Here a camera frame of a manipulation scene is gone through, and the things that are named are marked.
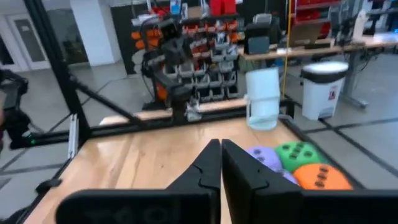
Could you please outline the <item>wooden desk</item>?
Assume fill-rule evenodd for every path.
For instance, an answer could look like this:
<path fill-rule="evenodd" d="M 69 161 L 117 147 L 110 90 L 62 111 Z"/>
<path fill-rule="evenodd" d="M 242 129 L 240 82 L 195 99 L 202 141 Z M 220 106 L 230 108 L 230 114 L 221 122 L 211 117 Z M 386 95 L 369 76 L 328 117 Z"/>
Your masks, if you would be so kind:
<path fill-rule="evenodd" d="M 338 45 L 333 45 L 333 39 L 321 40 L 321 42 L 329 43 L 330 46 L 326 48 L 319 49 L 304 49 L 299 47 L 293 50 L 288 50 L 286 52 L 277 53 L 269 52 L 266 54 L 257 55 L 246 55 L 244 49 L 240 47 L 238 53 L 245 60 L 260 61 L 275 58 L 292 58 L 292 57 L 309 57 L 309 56 L 321 56 L 326 54 L 349 54 L 349 69 L 345 80 L 345 85 L 342 91 L 342 98 L 352 105 L 365 109 L 368 105 L 366 101 L 360 100 L 353 97 L 354 83 L 357 80 L 358 72 L 356 71 L 356 66 L 359 63 L 359 54 L 362 51 L 369 52 L 371 49 L 384 48 L 398 45 L 398 33 L 385 32 L 378 33 L 373 36 L 365 35 L 362 36 L 359 42 L 354 42 L 353 44 L 340 47 Z"/>

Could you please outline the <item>black floor equipment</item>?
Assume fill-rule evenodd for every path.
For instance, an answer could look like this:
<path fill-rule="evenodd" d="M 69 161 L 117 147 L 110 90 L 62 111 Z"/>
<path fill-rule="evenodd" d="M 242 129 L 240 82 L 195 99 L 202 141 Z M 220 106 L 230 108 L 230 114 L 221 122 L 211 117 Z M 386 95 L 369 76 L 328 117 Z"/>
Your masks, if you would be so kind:
<path fill-rule="evenodd" d="M 9 148 L 16 150 L 30 144 L 30 118 L 21 110 L 21 98 L 28 91 L 28 80 L 11 70 L 0 69 L 0 90 L 5 93 L 2 112 L 4 121 L 1 129 L 11 139 Z"/>

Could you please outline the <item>black aluminium table frame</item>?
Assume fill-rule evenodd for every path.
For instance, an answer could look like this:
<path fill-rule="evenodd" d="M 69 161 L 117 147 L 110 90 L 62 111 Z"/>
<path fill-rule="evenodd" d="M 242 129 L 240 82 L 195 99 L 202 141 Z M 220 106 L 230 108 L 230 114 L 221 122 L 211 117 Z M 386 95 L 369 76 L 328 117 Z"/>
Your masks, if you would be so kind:
<path fill-rule="evenodd" d="M 183 195 L 167 187 L 212 139 L 221 143 L 221 222 L 232 224 L 223 182 L 222 140 L 239 147 L 255 138 L 244 123 L 244 100 L 206 108 L 206 120 L 175 123 L 149 115 L 143 126 L 111 118 L 91 128 L 75 91 L 76 82 L 55 45 L 41 0 L 24 0 L 67 105 L 79 117 L 81 149 L 27 214 L 24 224 L 170 224 L 173 203 Z M 363 224 L 362 190 L 301 188 L 302 224 Z"/>

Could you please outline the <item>silver aluminium extrusion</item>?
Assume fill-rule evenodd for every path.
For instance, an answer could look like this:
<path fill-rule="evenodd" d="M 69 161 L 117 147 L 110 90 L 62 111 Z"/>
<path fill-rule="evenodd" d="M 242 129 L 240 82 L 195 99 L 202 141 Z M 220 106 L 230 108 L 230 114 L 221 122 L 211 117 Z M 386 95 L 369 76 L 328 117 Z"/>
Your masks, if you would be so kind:
<path fill-rule="evenodd" d="M 77 114 L 72 114 L 70 116 L 70 128 L 68 136 L 68 158 L 73 159 L 76 155 L 78 149 L 78 117 Z"/>

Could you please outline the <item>black office chair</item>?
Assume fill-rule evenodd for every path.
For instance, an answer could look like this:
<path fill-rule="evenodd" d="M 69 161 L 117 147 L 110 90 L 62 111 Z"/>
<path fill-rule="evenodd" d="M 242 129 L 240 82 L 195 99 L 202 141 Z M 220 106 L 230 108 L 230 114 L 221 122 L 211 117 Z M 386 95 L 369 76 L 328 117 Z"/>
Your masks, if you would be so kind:
<path fill-rule="evenodd" d="M 252 55 L 268 53 L 271 22 L 271 14 L 257 14 L 253 17 L 253 21 L 245 27 L 244 31 L 245 54 Z"/>

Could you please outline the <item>white metal bracket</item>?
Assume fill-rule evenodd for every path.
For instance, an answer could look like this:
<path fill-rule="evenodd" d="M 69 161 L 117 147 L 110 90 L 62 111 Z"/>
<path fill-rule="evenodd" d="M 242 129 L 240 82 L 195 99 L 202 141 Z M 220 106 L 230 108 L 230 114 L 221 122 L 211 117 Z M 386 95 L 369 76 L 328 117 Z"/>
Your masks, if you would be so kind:
<path fill-rule="evenodd" d="M 186 104 L 185 117 L 189 122 L 201 120 L 202 115 L 200 113 L 199 101 L 197 99 L 191 98 L 188 101 Z"/>

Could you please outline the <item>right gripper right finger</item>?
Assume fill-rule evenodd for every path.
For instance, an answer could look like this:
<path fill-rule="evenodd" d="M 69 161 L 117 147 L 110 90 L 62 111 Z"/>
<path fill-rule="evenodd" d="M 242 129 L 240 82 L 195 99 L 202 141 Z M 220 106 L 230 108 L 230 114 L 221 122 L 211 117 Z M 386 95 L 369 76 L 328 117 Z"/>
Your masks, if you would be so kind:
<path fill-rule="evenodd" d="M 223 182 L 232 224 L 302 224 L 301 188 L 222 140 Z"/>

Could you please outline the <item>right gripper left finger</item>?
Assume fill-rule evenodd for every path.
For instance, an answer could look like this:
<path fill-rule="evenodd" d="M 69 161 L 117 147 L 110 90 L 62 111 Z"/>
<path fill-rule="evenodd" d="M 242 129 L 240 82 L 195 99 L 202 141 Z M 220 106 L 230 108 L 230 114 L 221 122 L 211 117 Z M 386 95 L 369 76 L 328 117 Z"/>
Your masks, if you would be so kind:
<path fill-rule="evenodd" d="M 183 196 L 173 203 L 170 224 L 220 224 L 221 143 L 212 139 L 168 187 Z"/>

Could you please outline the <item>green foam die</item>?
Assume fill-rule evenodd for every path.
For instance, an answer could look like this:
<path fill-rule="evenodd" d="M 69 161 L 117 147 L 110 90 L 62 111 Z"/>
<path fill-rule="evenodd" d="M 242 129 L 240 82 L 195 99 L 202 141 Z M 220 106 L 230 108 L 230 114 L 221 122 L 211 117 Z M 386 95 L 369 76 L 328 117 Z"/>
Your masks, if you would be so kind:
<path fill-rule="evenodd" d="M 293 173 L 299 167 L 307 164 L 321 163 L 322 159 L 316 148 L 303 141 L 291 141 L 275 148 L 282 167 Z"/>

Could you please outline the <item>storage bin rack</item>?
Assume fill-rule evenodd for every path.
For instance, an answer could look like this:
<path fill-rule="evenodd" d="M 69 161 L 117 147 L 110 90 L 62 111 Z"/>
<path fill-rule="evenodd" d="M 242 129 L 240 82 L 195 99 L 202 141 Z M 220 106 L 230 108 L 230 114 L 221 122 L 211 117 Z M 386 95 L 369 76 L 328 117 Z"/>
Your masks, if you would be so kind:
<path fill-rule="evenodd" d="M 237 96 L 238 42 L 242 39 L 239 15 L 212 16 L 210 0 L 198 0 L 198 12 L 189 8 L 190 0 L 169 0 L 162 7 L 157 0 L 146 0 L 148 14 L 132 20 L 137 30 L 131 33 L 136 53 L 132 56 L 137 72 L 141 73 L 144 53 L 158 46 L 160 33 L 157 24 L 169 18 L 180 24 L 183 34 L 192 39 L 193 60 L 178 68 L 167 67 L 166 74 L 192 89 L 192 98 L 199 102 L 219 101 Z M 153 97 L 147 106 L 168 107 L 167 92 L 155 80 L 148 87 Z"/>

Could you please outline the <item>purple foam die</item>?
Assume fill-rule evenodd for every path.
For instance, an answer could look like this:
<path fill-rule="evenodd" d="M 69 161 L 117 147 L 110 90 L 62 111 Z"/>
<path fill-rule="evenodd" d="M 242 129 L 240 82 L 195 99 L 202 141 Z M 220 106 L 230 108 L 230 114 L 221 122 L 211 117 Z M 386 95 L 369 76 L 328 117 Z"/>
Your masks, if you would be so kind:
<path fill-rule="evenodd" d="M 255 146 L 249 148 L 247 152 L 270 169 L 282 169 L 282 163 L 273 148 Z"/>
<path fill-rule="evenodd" d="M 289 171 L 284 170 L 284 169 L 274 169 L 273 171 L 277 174 L 280 174 L 282 177 L 291 181 L 292 183 L 299 185 L 299 183 L 297 182 L 297 179 Z"/>

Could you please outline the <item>black table edge clamp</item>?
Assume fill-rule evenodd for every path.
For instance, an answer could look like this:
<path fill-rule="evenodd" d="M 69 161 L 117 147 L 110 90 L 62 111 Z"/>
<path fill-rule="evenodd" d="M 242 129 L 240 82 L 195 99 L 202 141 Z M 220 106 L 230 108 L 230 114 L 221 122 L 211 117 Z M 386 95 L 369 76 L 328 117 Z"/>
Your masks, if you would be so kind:
<path fill-rule="evenodd" d="M 62 183 L 61 179 L 49 179 L 41 182 L 35 191 L 38 195 L 46 194 L 51 188 L 58 187 Z"/>

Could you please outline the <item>red storage bin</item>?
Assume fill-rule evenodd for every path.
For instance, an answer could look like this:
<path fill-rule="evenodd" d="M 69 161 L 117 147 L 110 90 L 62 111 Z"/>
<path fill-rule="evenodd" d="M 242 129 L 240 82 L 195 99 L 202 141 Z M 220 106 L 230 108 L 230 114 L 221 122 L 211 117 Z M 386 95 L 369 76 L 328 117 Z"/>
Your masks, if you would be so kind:
<path fill-rule="evenodd" d="M 235 0 L 210 0 L 210 14 L 212 16 L 223 16 L 236 14 Z"/>

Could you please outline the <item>white trash bin black lid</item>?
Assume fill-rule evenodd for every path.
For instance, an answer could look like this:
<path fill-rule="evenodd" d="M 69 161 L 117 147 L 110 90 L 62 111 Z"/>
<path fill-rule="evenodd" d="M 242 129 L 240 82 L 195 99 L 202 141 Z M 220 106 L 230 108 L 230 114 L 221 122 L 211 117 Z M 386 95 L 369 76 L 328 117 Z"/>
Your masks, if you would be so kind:
<path fill-rule="evenodd" d="M 345 76 L 346 62 L 317 62 L 302 67 L 302 115 L 309 120 L 330 118 L 334 115 Z"/>

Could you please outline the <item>orange foam die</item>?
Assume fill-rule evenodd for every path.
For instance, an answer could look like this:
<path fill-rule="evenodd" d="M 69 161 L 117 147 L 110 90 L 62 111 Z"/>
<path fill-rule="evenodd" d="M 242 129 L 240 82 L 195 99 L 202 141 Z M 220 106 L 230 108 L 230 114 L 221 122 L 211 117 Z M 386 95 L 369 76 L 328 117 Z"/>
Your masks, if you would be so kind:
<path fill-rule="evenodd" d="M 298 184 L 307 190 L 353 190 L 346 176 L 328 164 L 307 164 L 293 172 Z"/>

